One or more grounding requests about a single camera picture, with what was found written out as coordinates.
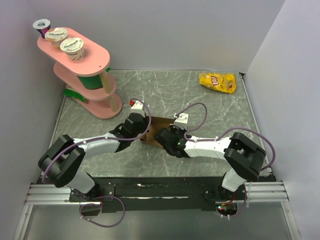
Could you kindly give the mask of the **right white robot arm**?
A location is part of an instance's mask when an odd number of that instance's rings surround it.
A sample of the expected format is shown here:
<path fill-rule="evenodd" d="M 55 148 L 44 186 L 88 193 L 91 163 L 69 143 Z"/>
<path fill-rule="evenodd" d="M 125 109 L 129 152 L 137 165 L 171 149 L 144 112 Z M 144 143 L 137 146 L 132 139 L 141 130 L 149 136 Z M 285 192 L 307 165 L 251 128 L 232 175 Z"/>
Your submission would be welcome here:
<path fill-rule="evenodd" d="M 231 169 L 223 175 L 218 193 L 230 199 L 245 182 L 258 180 L 266 158 L 266 151 L 241 132 L 230 137 L 201 138 L 185 135 L 174 125 L 161 128 L 153 137 L 171 156 L 177 158 L 216 158 L 225 160 Z"/>

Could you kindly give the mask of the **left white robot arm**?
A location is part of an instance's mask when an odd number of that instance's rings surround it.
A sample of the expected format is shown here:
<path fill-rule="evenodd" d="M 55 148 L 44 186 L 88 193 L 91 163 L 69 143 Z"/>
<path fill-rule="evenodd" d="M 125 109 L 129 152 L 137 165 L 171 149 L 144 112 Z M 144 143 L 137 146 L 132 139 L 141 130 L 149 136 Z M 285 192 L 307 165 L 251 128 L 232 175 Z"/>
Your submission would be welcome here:
<path fill-rule="evenodd" d="M 82 161 L 125 150 L 146 134 L 150 125 L 149 116 L 131 113 L 123 123 L 104 135 L 77 139 L 62 135 L 38 161 L 38 167 L 43 171 L 42 182 L 46 184 L 49 181 L 57 188 L 67 186 L 76 189 L 87 201 L 94 201 L 99 195 L 99 184 L 80 170 Z"/>

